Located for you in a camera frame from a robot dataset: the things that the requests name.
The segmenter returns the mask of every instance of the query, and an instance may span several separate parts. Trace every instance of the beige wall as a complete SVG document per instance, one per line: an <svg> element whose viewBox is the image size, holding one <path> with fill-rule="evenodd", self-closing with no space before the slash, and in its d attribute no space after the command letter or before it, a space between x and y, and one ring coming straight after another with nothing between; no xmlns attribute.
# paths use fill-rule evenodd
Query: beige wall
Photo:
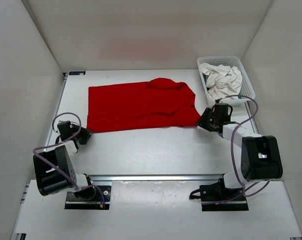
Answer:
<svg viewBox="0 0 302 240"><path fill-rule="evenodd" d="M0 0L0 240L10 239L62 80L21 1Z"/></svg>
<svg viewBox="0 0 302 240"><path fill-rule="evenodd" d="M243 57L270 0L24 0L64 72L195 69Z"/></svg>
<svg viewBox="0 0 302 240"><path fill-rule="evenodd" d="M302 0L275 0L242 61L260 106L258 126L277 137L302 230Z"/></svg>

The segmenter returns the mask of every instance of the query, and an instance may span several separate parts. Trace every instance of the red cloth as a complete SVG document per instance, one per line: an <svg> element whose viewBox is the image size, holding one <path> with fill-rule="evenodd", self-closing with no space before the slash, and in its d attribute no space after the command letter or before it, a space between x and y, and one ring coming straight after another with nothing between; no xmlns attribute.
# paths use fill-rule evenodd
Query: red cloth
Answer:
<svg viewBox="0 0 302 240"><path fill-rule="evenodd" d="M196 95L168 78L89 87L87 128L96 133L161 127L196 127Z"/></svg>

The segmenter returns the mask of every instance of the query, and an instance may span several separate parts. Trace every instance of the white towel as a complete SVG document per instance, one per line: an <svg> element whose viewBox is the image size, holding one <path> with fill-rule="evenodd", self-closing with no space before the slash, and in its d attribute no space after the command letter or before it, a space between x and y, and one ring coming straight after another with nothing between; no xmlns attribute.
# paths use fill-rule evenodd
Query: white towel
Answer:
<svg viewBox="0 0 302 240"><path fill-rule="evenodd" d="M202 73L206 76L206 87L210 102L230 95L238 95L241 90L242 75L236 66L214 66L206 62L201 64Z"/></svg>

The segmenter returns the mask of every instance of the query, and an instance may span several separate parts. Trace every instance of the white laundry basket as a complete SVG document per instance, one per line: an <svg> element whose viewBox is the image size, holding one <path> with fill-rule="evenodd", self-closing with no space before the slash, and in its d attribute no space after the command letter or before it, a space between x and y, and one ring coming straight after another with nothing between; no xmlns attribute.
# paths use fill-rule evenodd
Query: white laundry basket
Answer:
<svg viewBox="0 0 302 240"><path fill-rule="evenodd" d="M204 91L205 91L205 94L206 94L206 99L207 99L207 103L208 103L209 107L212 107L215 104L215 101L211 100L209 98L209 93L208 93L206 83L205 83L205 79L203 77L202 70L201 70L201 64L203 64L203 63L207 63L207 64L211 64L211 65L215 65L215 66L224 65L224 66L230 66L230 67L237 67L239 69L239 71L241 72L241 74L242 74L242 85L241 85L240 95L245 95L245 96L251 97L253 99L256 97L255 91L252 88L252 85L251 85L251 82L248 78L246 70L243 67L242 63L241 63L241 60L237 56L204 56L204 57L199 57L197 59L197 67L199 68L201 80L202 80L202 83L203 83L203 87L204 87ZM242 99L226 98L226 99L222 100L221 102L230 104L232 106L235 106L235 105L245 103L247 101L249 101L248 98L242 98Z"/></svg>

